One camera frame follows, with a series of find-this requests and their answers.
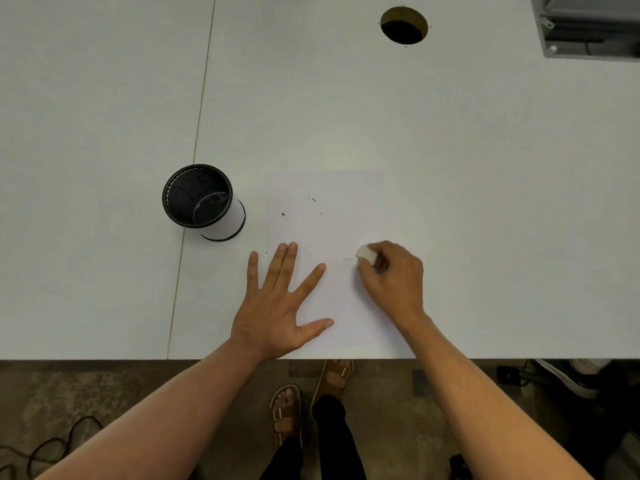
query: forearm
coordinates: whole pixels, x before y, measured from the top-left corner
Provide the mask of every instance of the forearm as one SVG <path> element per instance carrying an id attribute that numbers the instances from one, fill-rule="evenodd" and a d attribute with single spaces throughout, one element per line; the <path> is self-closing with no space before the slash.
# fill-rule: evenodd
<path id="1" fill-rule="evenodd" d="M 259 362 L 242 343 L 228 340 L 41 478 L 187 478 Z"/>
<path id="2" fill-rule="evenodd" d="M 425 315 L 402 330 L 478 479 L 590 479 Z"/>

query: person's left arm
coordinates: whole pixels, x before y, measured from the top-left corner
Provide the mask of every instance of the person's left arm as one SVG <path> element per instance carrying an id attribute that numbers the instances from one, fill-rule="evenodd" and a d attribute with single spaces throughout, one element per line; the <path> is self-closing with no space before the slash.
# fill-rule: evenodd
<path id="1" fill-rule="evenodd" d="M 294 242 L 278 247 L 262 288 L 258 288 L 258 254 L 252 252 L 246 295 L 228 341 L 39 478 L 186 479 L 258 364 L 300 348 L 333 324 L 328 318 L 303 326 L 296 323 L 300 304 L 325 270 L 324 264 L 318 265 L 290 293 L 297 251 Z"/>

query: person's right arm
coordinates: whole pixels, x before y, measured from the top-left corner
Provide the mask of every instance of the person's right arm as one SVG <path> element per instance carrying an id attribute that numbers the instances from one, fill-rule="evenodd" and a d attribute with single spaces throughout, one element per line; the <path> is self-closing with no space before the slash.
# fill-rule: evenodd
<path id="1" fill-rule="evenodd" d="M 591 476 L 437 329 L 422 306 L 422 262 L 391 242 L 370 244 L 378 269 L 358 271 L 420 362 L 474 478 L 582 480 Z"/>

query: brown sandal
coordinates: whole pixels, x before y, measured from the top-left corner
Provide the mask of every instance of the brown sandal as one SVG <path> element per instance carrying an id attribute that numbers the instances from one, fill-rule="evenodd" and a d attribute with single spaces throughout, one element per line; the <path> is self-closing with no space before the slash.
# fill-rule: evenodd
<path id="1" fill-rule="evenodd" d="M 341 388 L 327 381 L 326 375 L 329 372 L 333 372 L 334 374 L 337 374 L 342 379 L 344 379 L 346 387 L 346 382 L 353 372 L 353 361 L 350 360 L 349 365 L 340 365 L 338 361 L 332 359 L 324 361 L 324 367 L 322 369 L 322 374 L 320 374 L 320 380 L 318 381 L 318 386 L 316 387 L 316 393 L 314 394 L 314 398 L 311 400 L 311 411 L 313 411 L 314 405 L 317 403 L 318 399 L 320 399 L 320 397 L 324 394 L 336 396 L 338 399 L 342 400 L 345 387 Z"/>
<path id="2" fill-rule="evenodd" d="M 287 389 L 293 390 L 293 396 L 295 398 L 293 404 L 288 406 L 275 406 L 276 399 L 281 392 Z M 276 394 L 271 398 L 271 419 L 273 421 L 273 432 L 276 439 L 276 446 L 280 447 L 290 436 L 297 436 L 300 439 L 300 446 L 302 446 L 302 434 L 300 432 L 300 391 L 293 384 L 282 386 L 276 391 Z M 292 428 L 291 431 L 276 431 L 276 423 L 282 419 L 291 418 Z"/>

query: hand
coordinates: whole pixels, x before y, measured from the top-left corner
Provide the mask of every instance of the hand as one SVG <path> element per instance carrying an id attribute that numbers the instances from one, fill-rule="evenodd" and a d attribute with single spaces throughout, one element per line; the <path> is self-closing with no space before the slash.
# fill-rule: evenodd
<path id="1" fill-rule="evenodd" d="M 299 349 L 333 325 L 331 318 L 298 326 L 296 313 L 316 288 L 326 266 L 319 264 L 297 290 L 289 293 L 298 245 L 282 243 L 271 260 L 262 288 L 258 288 L 258 253 L 249 256 L 246 295 L 231 326 L 231 339 L 238 339 L 259 355 L 278 358 Z"/>
<path id="2" fill-rule="evenodd" d="M 368 245 L 379 254 L 373 267 L 360 259 L 358 272 L 372 300 L 405 331 L 411 321 L 426 315 L 422 307 L 422 261 L 393 242 Z"/>

